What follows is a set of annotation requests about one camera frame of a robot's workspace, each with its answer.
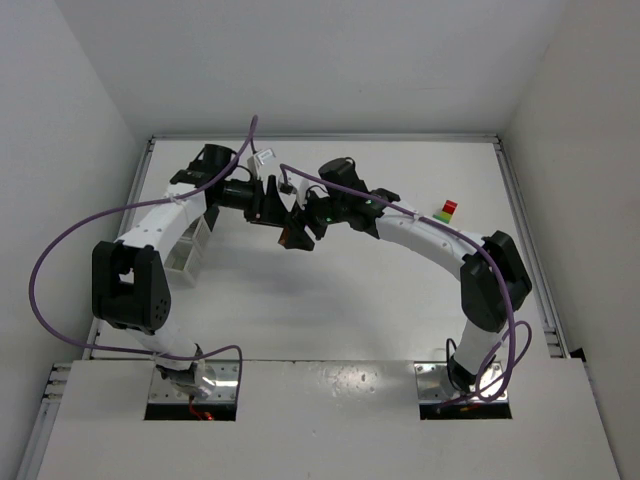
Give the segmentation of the red green yellow lego tower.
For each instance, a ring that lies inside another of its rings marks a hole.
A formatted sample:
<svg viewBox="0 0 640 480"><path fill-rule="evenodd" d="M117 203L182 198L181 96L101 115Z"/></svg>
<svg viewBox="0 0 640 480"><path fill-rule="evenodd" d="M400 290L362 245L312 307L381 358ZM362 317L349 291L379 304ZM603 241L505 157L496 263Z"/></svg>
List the red green yellow lego tower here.
<svg viewBox="0 0 640 480"><path fill-rule="evenodd" d="M433 215L433 218L445 224L449 224L457 209L457 206L458 204L456 202L446 200L442 208Z"/></svg>

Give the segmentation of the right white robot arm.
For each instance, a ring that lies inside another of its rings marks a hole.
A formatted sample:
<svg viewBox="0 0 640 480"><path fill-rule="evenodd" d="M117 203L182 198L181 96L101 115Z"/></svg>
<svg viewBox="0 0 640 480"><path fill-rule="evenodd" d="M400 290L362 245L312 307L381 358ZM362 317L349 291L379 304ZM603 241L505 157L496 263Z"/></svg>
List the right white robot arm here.
<svg viewBox="0 0 640 480"><path fill-rule="evenodd" d="M466 324L460 343L446 361L451 387L464 396L479 393L481 375L503 341L510 343L504 377L516 365L514 314L532 291L515 241L496 231L489 236L427 218L385 189L370 190L351 158L323 165L316 176L289 165L280 167L279 189L296 197L281 244L311 249L329 227L346 223L357 232L404 247L434 262L460 283Z"/></svg>

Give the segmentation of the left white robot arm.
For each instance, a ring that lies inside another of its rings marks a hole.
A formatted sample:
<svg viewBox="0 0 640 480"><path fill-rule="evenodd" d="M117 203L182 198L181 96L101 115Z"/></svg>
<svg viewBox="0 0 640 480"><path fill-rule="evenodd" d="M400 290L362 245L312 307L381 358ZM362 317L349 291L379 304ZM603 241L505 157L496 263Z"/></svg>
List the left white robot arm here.
<svg viewBox="0 0 640 480"><path fill-rule="evenodd" d="M169 181L165 203L154 206L113 242L92 252L92 309L95 317L124 330L155 356L162 379L186 395L203 397L214 384L205 377L201 348L171 318L171 292L165 262L193 223L213 228L222 207L246 220L281 227L287 209L274 177L262 181L259 169L274 158L270 149L247 161L249 178L231 178L234 152L207 144L187 168Z"/></svg>

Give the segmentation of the white slotted container far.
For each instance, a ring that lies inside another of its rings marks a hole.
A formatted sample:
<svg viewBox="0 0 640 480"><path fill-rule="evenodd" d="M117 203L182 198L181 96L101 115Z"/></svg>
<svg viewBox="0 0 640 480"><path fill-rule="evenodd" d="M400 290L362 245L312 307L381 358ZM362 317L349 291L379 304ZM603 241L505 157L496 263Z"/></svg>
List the white slotted container far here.
<svg viewBox="0 0 640 480"><path fill-rule="evenodd" d="M197 250L204 252L209 243L211 228L203 216L194 220L184 231L181 239L190 242Z"/></svg>

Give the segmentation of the white slotted container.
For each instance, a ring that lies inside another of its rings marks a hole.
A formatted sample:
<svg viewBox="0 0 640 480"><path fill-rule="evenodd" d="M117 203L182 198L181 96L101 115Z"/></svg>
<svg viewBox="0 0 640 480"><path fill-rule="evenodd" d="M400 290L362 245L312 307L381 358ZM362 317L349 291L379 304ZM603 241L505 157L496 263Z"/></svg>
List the white slotted container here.
<svg viewBox="0 0 640 480"><path fill-rule="evenodd" d="M202 269L202 256L189 242L179 241L164 261L168 282L174 287L195 287Z"/></svg>
<svg viewBox="0 0 640 480"><path fill-rule="evenodd" d="M181 239L190 242L197 250L204 252L209 243L211 228L203 216L194 220L184 231Z"/></svg>

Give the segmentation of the white slotted container near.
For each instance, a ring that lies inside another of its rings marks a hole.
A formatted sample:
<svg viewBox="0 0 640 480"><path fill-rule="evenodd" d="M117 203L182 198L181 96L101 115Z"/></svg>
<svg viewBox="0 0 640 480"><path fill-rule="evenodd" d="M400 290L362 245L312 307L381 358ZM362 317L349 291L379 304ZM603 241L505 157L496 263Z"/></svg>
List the white slotted container near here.
<svg viewBox="0 0 640 480"><path fill-rule="evenodd" d="M179 241L164 261L168 282L174 287L195 287L202 269L202 256L189 242Z"/></svg>

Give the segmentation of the white front cover panel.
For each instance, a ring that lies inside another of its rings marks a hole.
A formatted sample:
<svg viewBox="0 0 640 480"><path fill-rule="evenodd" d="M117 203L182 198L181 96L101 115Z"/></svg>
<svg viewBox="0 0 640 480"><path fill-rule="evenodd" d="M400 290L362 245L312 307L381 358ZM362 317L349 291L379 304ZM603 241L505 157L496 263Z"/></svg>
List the white front cover panel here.
<svg viewBox="0 0 640 480"><path fill-rule="evenodd" d="M148 421L152 367L77 361L43 479L614 479L582 365L528 362L507 420L424 420L404 362L248 362L232 421Z"/></svg>

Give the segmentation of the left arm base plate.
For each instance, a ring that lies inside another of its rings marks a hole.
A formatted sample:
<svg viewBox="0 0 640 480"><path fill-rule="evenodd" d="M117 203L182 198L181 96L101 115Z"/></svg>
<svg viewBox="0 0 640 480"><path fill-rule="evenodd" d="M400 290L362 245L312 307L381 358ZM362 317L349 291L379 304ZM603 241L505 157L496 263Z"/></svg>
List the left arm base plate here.
<svg viewBox="0 0 640 480"><path fill-rule="evenodd" d="M148 400L151 404L231 405L237 399L240 373L237 361L202 360L189 370L157 367L151 378Z"/></svg>

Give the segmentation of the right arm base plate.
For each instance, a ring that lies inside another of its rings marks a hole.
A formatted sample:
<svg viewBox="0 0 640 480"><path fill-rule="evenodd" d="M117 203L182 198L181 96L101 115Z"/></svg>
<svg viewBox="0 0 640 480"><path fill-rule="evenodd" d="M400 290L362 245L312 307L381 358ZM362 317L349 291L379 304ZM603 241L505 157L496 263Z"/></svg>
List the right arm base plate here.
<svg viewBox="0 0 640 480"><path fill-rule="evenodd" d="M438 405L466 395L451 384L444 362L415 363L414 372L420 404ZM480 390L483 395L492 396L502 383L502 365L494 362L480 377Z"/></svg>

